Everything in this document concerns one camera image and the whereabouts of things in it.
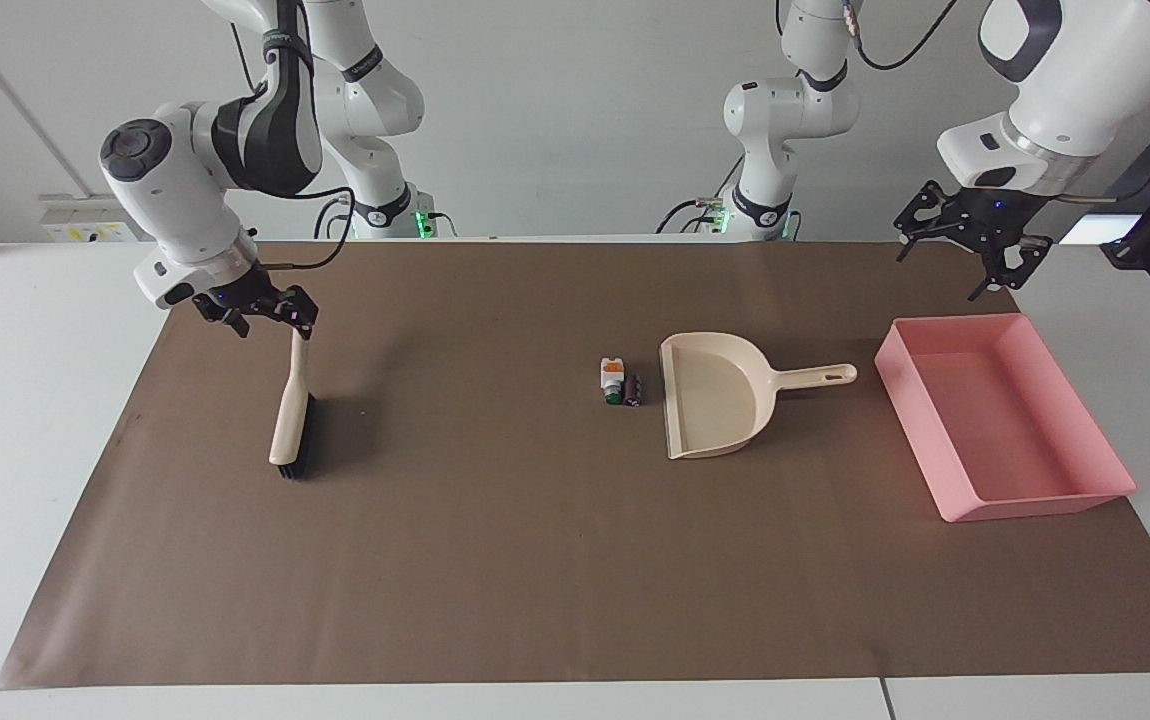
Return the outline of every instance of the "pink bin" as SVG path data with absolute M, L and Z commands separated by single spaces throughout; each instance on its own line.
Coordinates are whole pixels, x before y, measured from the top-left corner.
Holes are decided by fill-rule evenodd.
M 1136 489 L 1023 315 L 895 320 L 876 365 L 950 523 L 1079 512 Z

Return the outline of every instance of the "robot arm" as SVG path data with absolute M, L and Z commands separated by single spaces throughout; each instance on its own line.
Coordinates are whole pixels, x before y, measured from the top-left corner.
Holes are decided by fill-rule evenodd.
M 941 236 L 981 254 L 986 281 L 972 299 L 1023 285 L 1053 243 L 1023 225 L 1150 104 L 1150 0 L 992 0 L 979 47 L 1019 97 L 945 131 L 940 154 L 963 190 L 946 196 L 927 182 L 895 220 L 908 240 L 900 259 Z M 1011 266 L 1005 251 L 1017 245 Z
M 366 237 L 419 237 L 420 213 L 432 198 L 402 177 L 397 152 L 379 137 L 414 132 L 424 120 L 424 97 L 384 58 L 363 6 L 348 0 L 307 0 L 313 53 L 325 66 L 316 81 L 322 140 L 354 191 L 355 228 Z
M 224 202 L 230 187 L 292 196 L 322 168 L 304 3 L 206 3 L 264 32 L 264 81 L 251 97 L 164 105 L 151 118 L 114 129 L 100 150 L 103 176 L 156 238 L 156 250 L 135 270 L 155 305 L 192 299 L 205 319 L 243 337 L 245 315 L 269 316 L 307 337 L 316 306 L 300 288 L 273 286 L 254 242 Z
M 854 12 L 862 5 L 851 3 Z M 723 232 L 780 237 L 798 179 L 796 138 L 841 135 L 859 118 L 859 92 L 846 78 L 846 31 L 841 0 L 793 0 L 781 43 L 799 68 L 791 78 L 747 82 L 726 97 L 726 128 L 744 145 L 744 170 L 722 193 Z

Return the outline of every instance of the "beige brush handle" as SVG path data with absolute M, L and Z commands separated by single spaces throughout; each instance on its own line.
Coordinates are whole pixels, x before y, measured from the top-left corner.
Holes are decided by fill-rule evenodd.
M 304 421 L 309 408 L 309 342 L 291 331 L 291 374 L 282 391 L 282 406 L 277 411 L 277 427 L 273 429 L 273 447 L 268 461 L 291 465 L 300 455 Z
M 859 377 L 853 365 L 828 365 L 826 368 L 785 370 L 775 374 L 775 389 L 811 389 L 813 386 L 844 386 Z

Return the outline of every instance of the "brown mat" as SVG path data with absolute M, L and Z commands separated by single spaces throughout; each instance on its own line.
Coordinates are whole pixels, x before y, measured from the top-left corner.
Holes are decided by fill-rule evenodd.
M 297 277 L 323 307 L 305 484 L 264 464 L 288 331 L 177 311 L 0 684 L 1150 671 L 1127 501 L 936 515 L 872 358 L 895 316 L 1014 305 L 964 301 L 972 255 L 896 251 L 350 246 Z M 657 347 L 681 331 L 862 377 L 781 396 L 736 455 L 668 461 Z M 610 354 L 647 407 L 601 404 Z

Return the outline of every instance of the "beige dustpan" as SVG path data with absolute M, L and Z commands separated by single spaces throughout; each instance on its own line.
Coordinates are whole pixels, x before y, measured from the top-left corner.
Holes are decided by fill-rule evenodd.
M 853 365 L 779 372 L 731 334 L 675 334 L 659 346 L 668 459 L 726 455 L 770 422 L 781 389 L 853 383 Z

